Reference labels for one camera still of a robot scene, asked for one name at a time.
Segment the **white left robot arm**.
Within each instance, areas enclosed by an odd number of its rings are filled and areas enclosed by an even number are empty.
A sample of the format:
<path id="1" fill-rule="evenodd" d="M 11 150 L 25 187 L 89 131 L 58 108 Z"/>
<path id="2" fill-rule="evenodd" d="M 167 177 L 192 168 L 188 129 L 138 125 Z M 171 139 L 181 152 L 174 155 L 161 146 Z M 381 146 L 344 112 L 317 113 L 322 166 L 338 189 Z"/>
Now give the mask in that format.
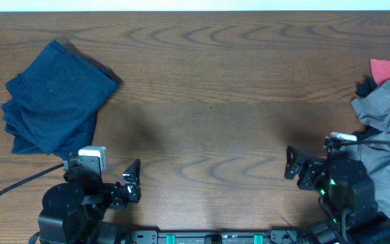
<path id="1" fill-rule="evenodd" d="M 131 233 L 104 221 L 108 209 L 124 210 L 141 198 L 139 159 L 123 172 L 123 182 L 102 180 L 102 160 L 73 156 L 63 162 L 65 182 L 43 196 L 39 232 L 29 243 L 132 243 Z"/>

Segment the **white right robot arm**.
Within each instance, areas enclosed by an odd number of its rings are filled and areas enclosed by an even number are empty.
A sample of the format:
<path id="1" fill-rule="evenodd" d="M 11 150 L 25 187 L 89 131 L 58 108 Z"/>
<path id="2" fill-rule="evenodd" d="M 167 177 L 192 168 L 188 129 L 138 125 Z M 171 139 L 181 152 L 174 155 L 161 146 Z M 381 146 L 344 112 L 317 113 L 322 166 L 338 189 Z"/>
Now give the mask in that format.
<path id="1" fill-rule="evenodd" d="M 295 176 L 299 189 L 319 194 L 328 218 L 301 230 L 298 243 L 390 243 L 390 218 L 378 210 L 374 181 L 361 161 L 341 150 L 310 157 L 288 146 L 284 177 Z"/>

